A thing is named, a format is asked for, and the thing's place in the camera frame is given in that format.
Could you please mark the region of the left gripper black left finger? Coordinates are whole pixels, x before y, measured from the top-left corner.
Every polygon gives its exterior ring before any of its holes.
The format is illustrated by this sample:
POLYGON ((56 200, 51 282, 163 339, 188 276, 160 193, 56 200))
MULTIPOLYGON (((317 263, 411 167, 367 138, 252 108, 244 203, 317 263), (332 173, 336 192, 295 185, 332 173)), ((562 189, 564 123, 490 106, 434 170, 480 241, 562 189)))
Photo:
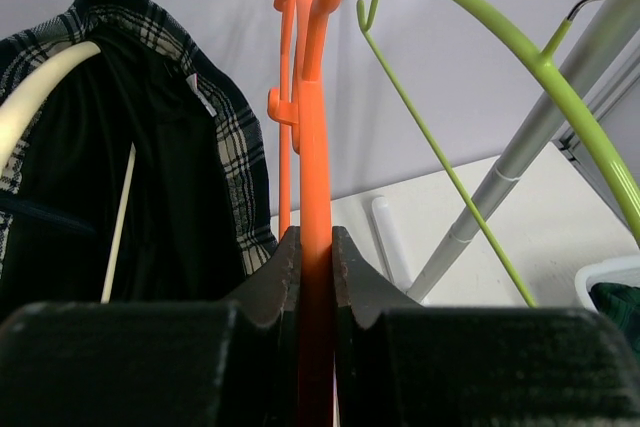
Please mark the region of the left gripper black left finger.
POLYGON ((1 327, 5 426, 291 426, 300 231, 217 302, 35 303, 1 327))

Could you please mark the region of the dark green plaid skirt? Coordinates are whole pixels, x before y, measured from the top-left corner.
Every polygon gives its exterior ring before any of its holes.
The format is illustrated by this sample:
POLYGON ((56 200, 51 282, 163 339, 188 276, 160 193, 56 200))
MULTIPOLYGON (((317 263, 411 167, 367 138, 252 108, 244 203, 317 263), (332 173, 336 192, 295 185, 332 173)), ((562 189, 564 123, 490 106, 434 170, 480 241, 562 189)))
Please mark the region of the dark green plaid skirt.
POLYGON ((596 310, 608 317, 622 332, 639 335, 639 288, 619 283, 597 283, 590 291, 596 310))

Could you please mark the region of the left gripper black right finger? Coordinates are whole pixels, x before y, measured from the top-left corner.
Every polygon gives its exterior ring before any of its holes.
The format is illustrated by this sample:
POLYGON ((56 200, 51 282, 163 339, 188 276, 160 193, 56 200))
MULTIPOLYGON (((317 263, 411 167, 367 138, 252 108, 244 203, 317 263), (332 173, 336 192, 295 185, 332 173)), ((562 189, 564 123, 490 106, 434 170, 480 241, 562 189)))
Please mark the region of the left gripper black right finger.
POLYGON ((423 307, 332 232, 343 426, 635 426, 639 366, 576 308, 423 307))

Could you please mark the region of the white plastic basket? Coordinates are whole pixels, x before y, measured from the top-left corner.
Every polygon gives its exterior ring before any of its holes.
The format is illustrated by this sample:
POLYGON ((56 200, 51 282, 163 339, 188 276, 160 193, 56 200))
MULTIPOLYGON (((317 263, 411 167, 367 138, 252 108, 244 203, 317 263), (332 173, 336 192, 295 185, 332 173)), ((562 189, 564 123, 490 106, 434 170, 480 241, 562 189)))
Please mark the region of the white plastic basket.
POLYGON ((638 287, 639 256, 611 258, 579 269, 574 277, 576 302, 579 306, 596 311, 590 292, 592 287, 599 283, 638 287))

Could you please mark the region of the orange plastic hanger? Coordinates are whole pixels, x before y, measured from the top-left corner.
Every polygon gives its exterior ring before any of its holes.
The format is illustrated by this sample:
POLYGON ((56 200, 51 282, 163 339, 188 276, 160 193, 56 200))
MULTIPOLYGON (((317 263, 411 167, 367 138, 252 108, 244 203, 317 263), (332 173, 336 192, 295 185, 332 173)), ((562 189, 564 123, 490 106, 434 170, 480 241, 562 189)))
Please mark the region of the orange plastic hanger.
POLYGON ((322 61, 330 15, 342 0, 274 0, 281 14, 279 85, 267 113, 279 125, 281 233, 291 225, 290 154, 299 156, 301 278, 299 426, 334 423, 334 286, 330 166, 322 61))

